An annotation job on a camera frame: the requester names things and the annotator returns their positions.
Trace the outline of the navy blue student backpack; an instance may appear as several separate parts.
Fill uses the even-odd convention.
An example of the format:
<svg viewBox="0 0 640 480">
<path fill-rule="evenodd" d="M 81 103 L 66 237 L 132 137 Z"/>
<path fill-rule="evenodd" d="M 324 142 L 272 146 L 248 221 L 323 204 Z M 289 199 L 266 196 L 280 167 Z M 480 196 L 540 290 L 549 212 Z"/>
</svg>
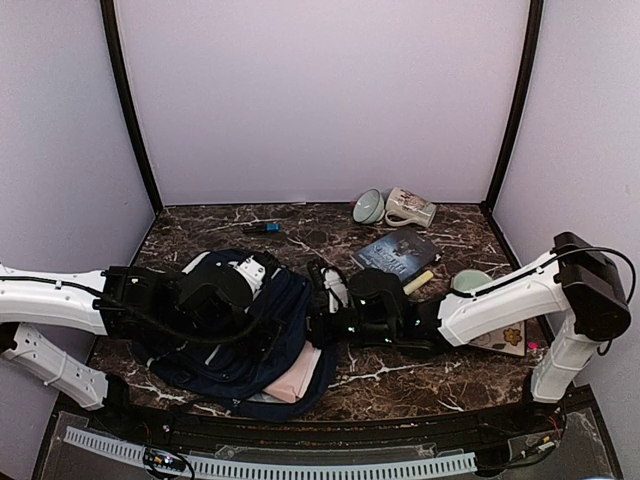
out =
<svg viewBox="0 0 640 480">
<path fill-rule="evenodd" d="M 234 267 L 249 256 L 259 261 L 259 253 L 234 249 L 205 252 L 199 257 Z M 275 273 L 266 272 L 262 289 L 246 309 L 243 325 L 252 319 L 258 322 L 247 336 L 236 342 L 184 343 L 175 348 L 160 339 L 146 340 L 134 343 L 132 349 L 164 383 L 194 393 L 200 401 L 211 401 L 242 417 L 288 421 L 319 401 L 337 366 L 336 348 L 320 349 L 319 362 L 301 400 L 283 403 L 263 393 L 293 365 L 308 341 L 306 321 L 311 300 L 310 281 L 281 265 Z"/>
</svg>

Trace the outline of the dark blue paperback book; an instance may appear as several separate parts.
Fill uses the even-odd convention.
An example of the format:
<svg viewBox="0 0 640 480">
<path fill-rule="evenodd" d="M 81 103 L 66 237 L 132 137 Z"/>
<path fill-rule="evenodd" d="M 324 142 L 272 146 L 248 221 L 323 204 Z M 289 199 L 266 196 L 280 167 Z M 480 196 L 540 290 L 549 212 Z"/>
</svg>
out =
<svg viewBox="0 0 640 480">
<path fill-rule="evenodd" d="M 415 229 L 402 227 L 351 255 L 361 269 L 379 269 L 396 275 L 403 285 L 441 260 L 441 250 Z"/>
</svg>

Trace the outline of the pink hardcover book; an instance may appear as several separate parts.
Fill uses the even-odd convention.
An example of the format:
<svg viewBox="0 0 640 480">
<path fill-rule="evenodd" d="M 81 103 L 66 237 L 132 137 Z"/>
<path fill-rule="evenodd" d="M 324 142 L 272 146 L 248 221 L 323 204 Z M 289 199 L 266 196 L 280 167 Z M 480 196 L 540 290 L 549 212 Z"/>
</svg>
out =
<svg viewBox="0 0 640 480">
<path fill-rule="evenodd" d="M 306 393 L 322 351 L 306 341 L 293 365 L 263 389 L 263 393 L 279 402 L 293 404 Z"/>
</svg>

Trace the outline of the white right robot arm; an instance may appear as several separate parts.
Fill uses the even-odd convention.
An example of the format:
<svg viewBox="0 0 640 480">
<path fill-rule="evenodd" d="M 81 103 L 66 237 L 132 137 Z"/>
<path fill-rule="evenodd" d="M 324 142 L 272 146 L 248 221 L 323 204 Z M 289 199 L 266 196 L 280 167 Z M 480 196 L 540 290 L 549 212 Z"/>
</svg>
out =
<svg viewBox="0 0 640 480">
<path fill-rule="evenodd" d="M 621 255 L 562 232 L 550 251 L 528 265 L 478 288 L 451 289 L 422 302 L 410 300 L 392 273 L 366 268 L 346 279 L 313 263 L 312 280 L 323 298 L 310 307 L 308 334 L 317 348 L 353 342 L 430 358 L 517 322 L 560 314 L 562 327 L 530 376 L 528 397 L 510 413 L 511 426 L 530 434 L 591 358 L 606 354 L 629 329 L 636 288 L 622 284 L 614 261 Z"/>
</svg>

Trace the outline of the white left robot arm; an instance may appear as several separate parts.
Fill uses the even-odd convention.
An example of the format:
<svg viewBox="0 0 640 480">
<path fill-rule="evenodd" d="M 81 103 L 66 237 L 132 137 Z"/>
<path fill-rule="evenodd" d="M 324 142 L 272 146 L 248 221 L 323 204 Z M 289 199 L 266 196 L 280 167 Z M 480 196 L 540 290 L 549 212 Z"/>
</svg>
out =
<svg viewBox="0 0 640 480">
<path fill-rule="evenodd" d="M 249 337 L 264 312 L 250 310 L 280 268 L 264 253 L 213 261 L 204 252 L 179 272 L 112 266 L 60 274 L 1 269 L 1 356 L 14 361 L 120 436 L 141 427 L 119 377 L 94 370 L 44 337 L 39 326 L 169 347 L 223 345 Z"/>
</svg>

